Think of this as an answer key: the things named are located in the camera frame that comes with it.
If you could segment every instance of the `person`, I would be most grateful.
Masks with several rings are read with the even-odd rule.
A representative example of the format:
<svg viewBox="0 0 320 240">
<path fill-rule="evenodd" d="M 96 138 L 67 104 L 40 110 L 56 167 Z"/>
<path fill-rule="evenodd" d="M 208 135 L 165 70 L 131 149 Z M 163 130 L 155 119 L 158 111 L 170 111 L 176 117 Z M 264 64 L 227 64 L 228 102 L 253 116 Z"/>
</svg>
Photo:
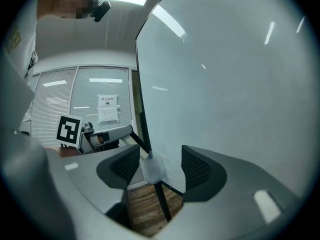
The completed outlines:
<svg viewBox="0 0 320 240">
<path fill-rule="evenodd" d="M 11 24 L 2 43 L 4 59 L 23 78 L 29 87 L 33 77 L 36 54 L 36 26 L 40 19 L 54 15 L 65 19 L 82 19 L 98 6 L 98 0 L 28 0 Z M 22 123 L 29 122 L 31 104 Z"/>
</svg>

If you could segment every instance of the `ceiling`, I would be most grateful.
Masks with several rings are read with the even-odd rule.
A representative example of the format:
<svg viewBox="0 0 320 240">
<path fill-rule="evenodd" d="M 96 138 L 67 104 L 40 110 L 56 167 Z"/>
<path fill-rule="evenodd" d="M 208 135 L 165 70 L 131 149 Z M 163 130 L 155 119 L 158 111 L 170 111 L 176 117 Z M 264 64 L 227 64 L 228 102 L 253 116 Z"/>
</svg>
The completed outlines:
<svg viewBox="0 0 320 240">
<path fill-rule="evenodd" d="M 91 17 L 63 19 L 46 16 L 36 29 L 39 59 L 90 49 L 112 49 L 135 53 L 135 39 L 148 15 L 160 0 L 146 0 L 144 5 L 110 1 L 111 9 L 100 22 Z"/>
</svg>

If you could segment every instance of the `black mesh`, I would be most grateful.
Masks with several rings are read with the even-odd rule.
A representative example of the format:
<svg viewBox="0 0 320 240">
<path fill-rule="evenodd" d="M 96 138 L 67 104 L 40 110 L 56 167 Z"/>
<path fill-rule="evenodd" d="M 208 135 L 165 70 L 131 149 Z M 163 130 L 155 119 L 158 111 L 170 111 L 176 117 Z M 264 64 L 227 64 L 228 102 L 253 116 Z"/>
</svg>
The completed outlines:
<svg viewBox="0 0 320 240">
<path fill-rule="evenodd" d="M 191 190 L 194 187 L 206 182 L 212 172 L 210 166 L 182 149 L 181 168 L 185 175 L 185 189 Z"/>
<path fill-rule="evenodd" d="M 96 173 L 110 188 L 126 190 L 140 163 L 140 147 L 128 149 L 101 161 Z"/>
<path fill-rule="evenodd" d="M 111 164 L 112 172 L 129 185 L 139 167 L 140 150 L 135 150 Z"/>
</svg>

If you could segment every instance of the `wooden floor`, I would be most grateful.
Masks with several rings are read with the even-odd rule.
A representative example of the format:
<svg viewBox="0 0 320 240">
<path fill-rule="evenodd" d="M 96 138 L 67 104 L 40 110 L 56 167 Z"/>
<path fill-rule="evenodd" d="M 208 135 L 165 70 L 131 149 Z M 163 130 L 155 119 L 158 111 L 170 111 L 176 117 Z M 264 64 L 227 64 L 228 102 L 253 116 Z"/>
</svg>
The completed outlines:
<svg viewBox="0 0 320 240">
<path fill-rule="evenodd" d="M 182 197 L 162 186 L 171 216 L 174 217 L 183 206 Z M 133 230 L 152 237 L 167 225 L 154 185 L 144 185 L 128 191 L 129 209 Z"/>
</svg>

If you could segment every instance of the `white wall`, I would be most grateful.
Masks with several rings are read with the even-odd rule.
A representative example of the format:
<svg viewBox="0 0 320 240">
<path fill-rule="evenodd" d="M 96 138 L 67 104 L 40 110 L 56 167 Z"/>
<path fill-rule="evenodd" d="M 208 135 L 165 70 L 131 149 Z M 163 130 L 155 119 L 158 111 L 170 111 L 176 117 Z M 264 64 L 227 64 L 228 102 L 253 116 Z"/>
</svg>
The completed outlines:
<svg viewBox="0 0 320 240">
<path fill-rule="evenodd" d="M 34 66 L 34 74 L 42 71 L 74 65 L 117 65 L 137 67 L 134 53 L 107 49 L 90 49 L 66 52 L 39 59 Z"/>
<path fill-rule="evenodd" d="M 185 31 L 179 37 L 152 14 L 137 38 L 147 127 L 152 151 L 164 158 L 164 181 L 185 191 L 181 148 L 190 145 L 255 163 L 302 196 L 319 164 L 320 128 L 319 51 L 307 20 L 297 33 L 303 14 L 289 0 L 159 5 Z"/>
</svg>

